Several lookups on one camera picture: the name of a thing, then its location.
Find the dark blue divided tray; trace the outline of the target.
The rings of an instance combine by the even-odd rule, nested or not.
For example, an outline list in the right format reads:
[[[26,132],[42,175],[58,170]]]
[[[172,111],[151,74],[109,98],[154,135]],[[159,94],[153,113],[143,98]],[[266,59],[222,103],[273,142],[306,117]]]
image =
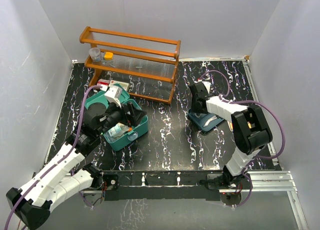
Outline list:
[[[191,109],[188,110],[187,116],[203,133],[210,132],[224,121],[224,119],[213,113],[194,113]]]

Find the teal medicine kit box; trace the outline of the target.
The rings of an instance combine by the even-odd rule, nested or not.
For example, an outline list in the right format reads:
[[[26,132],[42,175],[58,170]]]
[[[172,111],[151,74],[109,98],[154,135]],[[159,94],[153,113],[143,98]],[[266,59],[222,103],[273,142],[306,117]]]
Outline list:
[[[87,109],[90,105],[94,103],[102,103],[106,107],[109,106],[107,99],[104,96],[104,91],[99,91],[97,94],[89,97],[85,101],[85,108]],[[121,103],[132,103],[132,105],[141,110],[141,107],[138,103],[130,98],[130,95],[127,91],[123,90],[120,94],[119,100]],[[145,115],[138,126],[131,127],[130,131],[123,133],[119,137],[111,136],[109,132],[106,132],[103,136],[106,142],[112,147],[113,151],[119,151],[134,142],[136,139],[148,132],[148,116]]]

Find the blue face mask packet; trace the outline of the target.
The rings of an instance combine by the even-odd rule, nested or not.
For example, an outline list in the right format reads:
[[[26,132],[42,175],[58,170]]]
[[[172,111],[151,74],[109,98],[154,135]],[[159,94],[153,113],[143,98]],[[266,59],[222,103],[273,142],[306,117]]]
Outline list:
[[[110,138],[119,138],[123,134],[125,134],[129,130],[129,127],[127,125],[124,125],[122,123],[118,123],[116,126],[111,128],[107,133]]]

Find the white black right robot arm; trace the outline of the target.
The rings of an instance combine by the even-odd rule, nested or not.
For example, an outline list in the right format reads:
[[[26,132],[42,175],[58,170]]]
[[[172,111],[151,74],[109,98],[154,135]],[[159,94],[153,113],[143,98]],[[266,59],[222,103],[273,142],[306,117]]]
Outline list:
[[[240,105],[209,93],[209,82],[200,81],[189,88],[193,113],[212,113],[232,124],[235,151],[223,167],[222,175],[211,182],[235,188],[244,178],[247,165],[273,139],[265,115],[258,105]]]

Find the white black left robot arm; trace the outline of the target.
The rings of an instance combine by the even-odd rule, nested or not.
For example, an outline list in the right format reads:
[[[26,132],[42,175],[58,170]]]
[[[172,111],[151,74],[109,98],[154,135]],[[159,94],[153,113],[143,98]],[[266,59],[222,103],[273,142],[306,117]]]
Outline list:
[[[69,172],[81,163],[101,142],[101,136],[122,123],[137,127],[147,113],[133,101],[120,105],[93,103],[81,107],[77,130],[70,135],[55,157],[29,182],[6,193],[11,211],[5,223],[16,215],[28,229],[38,229],[62,202],[86,188],[99,189],[102,172],[87,164],[74,175]]]

